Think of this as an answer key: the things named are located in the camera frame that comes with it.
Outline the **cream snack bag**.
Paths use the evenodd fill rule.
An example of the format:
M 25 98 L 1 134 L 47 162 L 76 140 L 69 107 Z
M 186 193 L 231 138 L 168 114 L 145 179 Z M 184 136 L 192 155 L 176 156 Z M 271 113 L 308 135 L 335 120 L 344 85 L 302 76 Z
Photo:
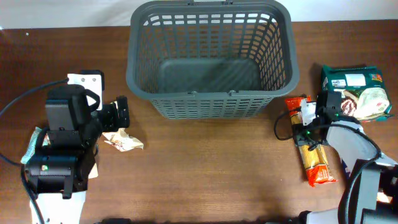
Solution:
M 103 133 L 103 136 L 106 138 L 106 143 L 112 145 L 121 152 L 144 148 L 144 144 L 137 138 L 130 136 L 126 132 L 126 128 L 119 128 L 116 132 Z

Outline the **blue Kleenex tissue multipack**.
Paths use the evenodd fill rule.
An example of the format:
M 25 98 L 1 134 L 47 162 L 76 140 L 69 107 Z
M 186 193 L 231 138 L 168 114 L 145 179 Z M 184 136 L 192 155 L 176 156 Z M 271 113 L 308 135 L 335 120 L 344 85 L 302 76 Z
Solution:
M 346 163 L 343 159 L 340 159 L 340 162 L 341 162 L 341 166 L 343 169 L 343 173 L 344 173 L 346 179 L 348 180 L 351 176 L 351 170 L 348 168 L 348 166 L 346 165 Z

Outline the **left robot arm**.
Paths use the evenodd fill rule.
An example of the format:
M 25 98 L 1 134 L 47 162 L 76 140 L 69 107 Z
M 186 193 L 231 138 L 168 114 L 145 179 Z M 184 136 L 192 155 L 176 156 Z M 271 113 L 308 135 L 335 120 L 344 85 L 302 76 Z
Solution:
M 49 126 L 40 132 L 34 155 L 21 167 L 32 221 L 77 223 L 96 163 L 97 140 L 130 125 L 127 98 L 119 96 L 102 105 L 95 92 L 64 85 L 48 92 L 45 110 Z

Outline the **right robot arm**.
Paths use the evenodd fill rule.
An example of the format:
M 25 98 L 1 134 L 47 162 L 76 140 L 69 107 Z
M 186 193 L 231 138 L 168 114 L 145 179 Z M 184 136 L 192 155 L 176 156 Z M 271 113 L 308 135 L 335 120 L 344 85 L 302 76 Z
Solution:
M 341 110 L 340 92 L 321 92 L 315 101 L 301 100 L 303 126 L 297 137 L 329 145 L 350 170 L 339 206 L 302 212 L 297 223 L 397 223 L 397 162 L 386 156 L 353 116 Z

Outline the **green tortilla wrap package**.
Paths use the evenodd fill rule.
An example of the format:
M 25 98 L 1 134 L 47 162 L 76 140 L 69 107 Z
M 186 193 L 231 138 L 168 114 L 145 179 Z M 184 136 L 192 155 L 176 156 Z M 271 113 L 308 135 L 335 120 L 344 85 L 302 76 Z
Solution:
M 322 67 L 322 90 L 341 93 L 344 115 L 358 121 L 385 121 L 391 114 L 392 103 L 382 72 L 375 66 L 357 68 Z

